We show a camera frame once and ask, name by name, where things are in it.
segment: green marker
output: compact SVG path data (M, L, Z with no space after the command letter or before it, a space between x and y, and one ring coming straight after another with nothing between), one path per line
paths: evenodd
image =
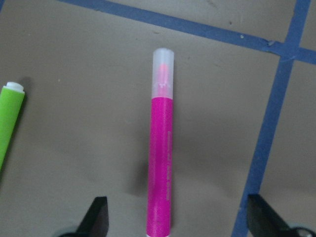
M24 98L23 86L8 82L0 94L0 171Z

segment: marker cap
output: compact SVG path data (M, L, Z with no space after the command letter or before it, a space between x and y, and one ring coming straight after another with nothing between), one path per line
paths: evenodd
M174 52L167 48L154 51L152 98L173 98Z

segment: blue tape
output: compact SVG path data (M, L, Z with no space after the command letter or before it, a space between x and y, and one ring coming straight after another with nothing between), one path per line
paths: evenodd
M294 59L297 53L303 56L308 50L299 48L303 34L304 24L307 18L310 0L297 0L294 16L283 48L284 55L280 57L276 71L276 77L271 89L267 109L259 133L257 145L251 162L245 188L242 194L237 218L235 221L232 237L247 237L247 200L249 194L257 194L263 181L265 169L273 138L277 128L277 122L281 113L287 85L291 76Z
M1 11L2 7L3 7L4 1L5 0L0 0L0 11Z
M296 51L292 52L293 47L290 44L285 45L278 41L266 40L260 37L251 36L248 34L243 34L235 31L225 30L205 24L200 24L172 16L163 15L160 13L142 10L139 8L126 6L119 3L110 2L107 0L59 0L62 2L98 10L104 13L121 16L124 18L168 28L175 31L184 32L187 34L204 37L211 40L217 40L225 43L230 43L238 46L242 46L245 48L251 48L263 52L274 53L279 56L287 55L288 58L294 56ZM298 19L295 22L300 21L300 16L296 15ZM300 22L300 24L294 24L295 29L291 29L292 31L298 31L301 29L301 24L304 21ZM295 37L289 39L287 42L293 42L295 45ZM313 58L302 58L298 57L297 60L304 61L307 63L316 64Z

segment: pink marker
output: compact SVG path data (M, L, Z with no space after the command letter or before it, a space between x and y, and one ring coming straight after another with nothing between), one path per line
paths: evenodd
M173 58L170 49L154 51L147 237L170 234Z

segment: marker body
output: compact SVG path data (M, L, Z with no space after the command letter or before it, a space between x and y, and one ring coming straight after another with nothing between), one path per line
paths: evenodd
M0 170L24 98L23 87L8 82L0 94Z
M171 222L173 52L154 52L147 236L167 237Z

